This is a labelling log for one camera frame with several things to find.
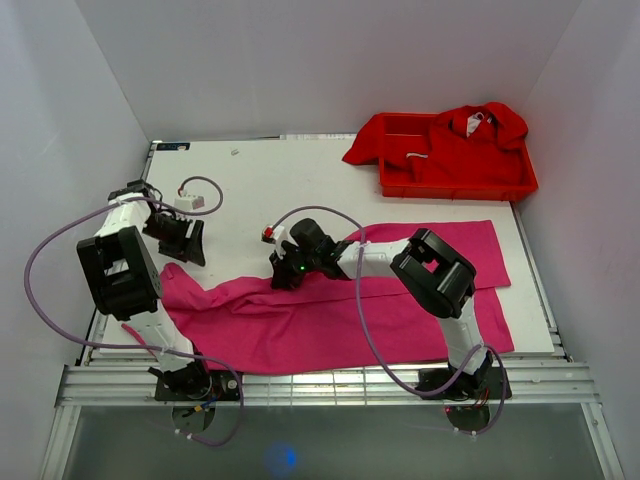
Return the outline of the pink trousers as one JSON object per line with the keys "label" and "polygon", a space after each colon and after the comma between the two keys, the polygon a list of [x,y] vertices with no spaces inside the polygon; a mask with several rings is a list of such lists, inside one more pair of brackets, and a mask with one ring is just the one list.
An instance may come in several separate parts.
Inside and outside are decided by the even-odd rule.
{"label": "pink trousers", "polygon": [[203,289],[169,263],[160,274],[162,304],[208,366],[257,375],[289,375],[388,363],[444,361],[437,319],[396,278],[353,281],[309,275],[293,291],[266,278],[239,277]]}

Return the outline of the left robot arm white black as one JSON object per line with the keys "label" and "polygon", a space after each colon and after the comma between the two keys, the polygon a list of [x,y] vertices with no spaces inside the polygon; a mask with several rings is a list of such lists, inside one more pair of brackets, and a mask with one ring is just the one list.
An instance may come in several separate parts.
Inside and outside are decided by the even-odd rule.
{"label": "left robot arm white black", "polygon": [[190,399],[206,397],[212,376],[204,361],[173,355],[193,355],[193,342],[185,337],[165,311],[160,274],[143,236],[158,241],[160,254],[200,267],[204,222],[188,220],[157,206],[159,192],[135,180],[108,197],[112,209],[93,237],[77,243],[76,251],[92,298],[100,313],[111,316],[134,332],[159,366],[150,370],[171,392]]}

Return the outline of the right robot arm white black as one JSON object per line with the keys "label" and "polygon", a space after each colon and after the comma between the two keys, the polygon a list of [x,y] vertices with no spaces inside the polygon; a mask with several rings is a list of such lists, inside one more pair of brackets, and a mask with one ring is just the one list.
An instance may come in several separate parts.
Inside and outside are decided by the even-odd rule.
{"label": "right robot arm white black", "polygon": [[392,242],[335,241],[315,220],[305,218],[290,229],[280,224],[266,227],[262,240],[274,247],[269,261],[275,289],[297,289],[312,272],[331,280],[351,280],[357,289],[365,278],[396,278],[437,319],[447,348],[447,375],[439,386],[430,380],[418,387],[399,381],[406,392],[423,399],[451,391],[464,397],[489,392],[507,398],[503,361],[484,342],[476,320],[476,270],[433,231],[420,228]]}

